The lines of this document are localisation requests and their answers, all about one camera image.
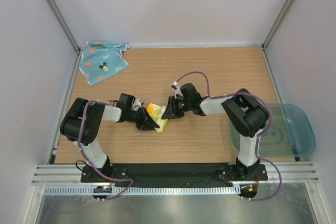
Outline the yellow green crocodile towel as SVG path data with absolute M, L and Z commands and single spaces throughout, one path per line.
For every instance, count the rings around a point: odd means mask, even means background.
M 168 122 L 168 119 L 162 119 L 162 115 L 165 112 L 165 106 L 158 106 L 156 104 L 150 103 L 148 104 L 146 110 L 152 120 L 159 126 L 159 128 L 155 128 L 158 133 L 163 133 Z

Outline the blue cartoon mouse towel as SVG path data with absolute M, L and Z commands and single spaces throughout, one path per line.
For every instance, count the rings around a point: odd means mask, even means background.
M 129 49 L 128 44 L 91 40 L 82 52 L 79 70 L 90 86 L 106 80 L 125 69 L 129 64 L 122 53 Z

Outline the teal transparent plastic tub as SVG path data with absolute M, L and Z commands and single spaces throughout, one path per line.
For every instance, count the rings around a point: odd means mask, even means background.
M 306 114 L 292 104 L 270 104 L 272 125 L 260 139 L 261 157 L 301 158 L 311 155 L 316 141 Z

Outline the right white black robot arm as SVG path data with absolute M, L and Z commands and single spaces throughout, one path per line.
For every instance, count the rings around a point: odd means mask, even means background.
M 257 97 L 246 89 L 219 98 L 202 97 L 194 88 L 184 89 L 181 94 L 170 96 L 162 119 L 182 118 L 185 112 L 207 116 L 226 114 L 239 133 L 239 153 L 236 158 L 236 173 L 248 180 L 255 176 L 260 164 L 259 143 L 270 113 Z

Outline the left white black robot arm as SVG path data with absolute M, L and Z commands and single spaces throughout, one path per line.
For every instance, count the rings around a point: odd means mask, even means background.
M 97 138 L 102 121 L 131 122 L 143 131 L 160 128 L 142 104 L 140 99 L 125 93 L 108 103 L 75 99 L 61 122 L 60 134 L 77 145 L 85 158 L 84 182 L 106 182 L 112 175 L 109 157 L 102 151 Z

